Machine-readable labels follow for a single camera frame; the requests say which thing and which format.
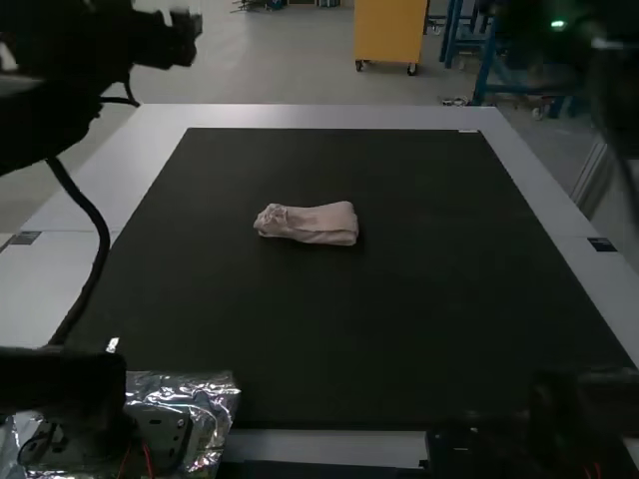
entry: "black mat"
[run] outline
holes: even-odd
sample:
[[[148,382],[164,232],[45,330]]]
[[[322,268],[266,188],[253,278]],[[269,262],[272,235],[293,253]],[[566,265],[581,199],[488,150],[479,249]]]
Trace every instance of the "black mat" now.
[[[352,201],[354,247],[262,239]],[[631,365],[480,134],[189,130],[71,344],[231,369],[245,427],[422,429],[526,404],[533,371]]]

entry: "crumpled foil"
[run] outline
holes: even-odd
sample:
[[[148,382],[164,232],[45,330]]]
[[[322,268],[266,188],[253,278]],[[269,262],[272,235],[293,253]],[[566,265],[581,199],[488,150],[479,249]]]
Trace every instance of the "crumpled foil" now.
[[[179,474],[213,478],[222,459],[240,401],[240,389],[229,372],[162,374],[127,372],[127,405],[145,405],[188,413],[193,429]],[[42,416],[17,414],[0,429],[0,479],[97,479],[105,475],[67,471],[29,471],[18,464],[18,451],[33,435]]]

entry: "label sticker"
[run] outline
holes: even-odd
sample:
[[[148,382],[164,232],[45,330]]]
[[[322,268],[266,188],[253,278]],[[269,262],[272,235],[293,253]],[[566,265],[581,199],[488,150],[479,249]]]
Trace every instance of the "label sticker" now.
[[[21,246],[30,246],[41,233],[42,232],[19,232],[11,238],[10,243]]]
[[[589,238],[590,244],[599,252],[616,252],[617,248],[608,238]]]

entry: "white towel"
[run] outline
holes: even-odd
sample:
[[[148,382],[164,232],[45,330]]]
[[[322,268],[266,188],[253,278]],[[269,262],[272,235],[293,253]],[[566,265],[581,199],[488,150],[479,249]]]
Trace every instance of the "white towel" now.
[[[351,246],[359,232],[352,204],[297,208],[271,203],[258,215],[253,228],[266,238]]]

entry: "concrete floor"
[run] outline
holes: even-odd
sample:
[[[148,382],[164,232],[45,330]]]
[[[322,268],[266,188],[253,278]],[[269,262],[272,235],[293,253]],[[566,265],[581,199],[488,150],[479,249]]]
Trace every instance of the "concrete floor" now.
[[[142,10],[174,0],[137,0]],[[442,10],[435,1],[431,12]],[[280,103],[438,105],[442,97],[471,97],[476,65],[444,70],[437,61],[440,37],[424,37],[421,70],[408,77],[400,65],[354,69],[353,11],[348,8],[290,7],[279,12],[231,14],[230,0],[198,4],[205,33],[190,69],[168,72],[137,67],[132,86],[143,103]],[[123,94],[114,86],[109,95]],[[587,118],[535,122],[530,109],[498,104],[539,159],[569,191],[594,137]],[[83,142],[62,155],[79,168],[133,111],[109,105]],[[40,164],[0,179],[0,233],[13,233],[58,188]]]

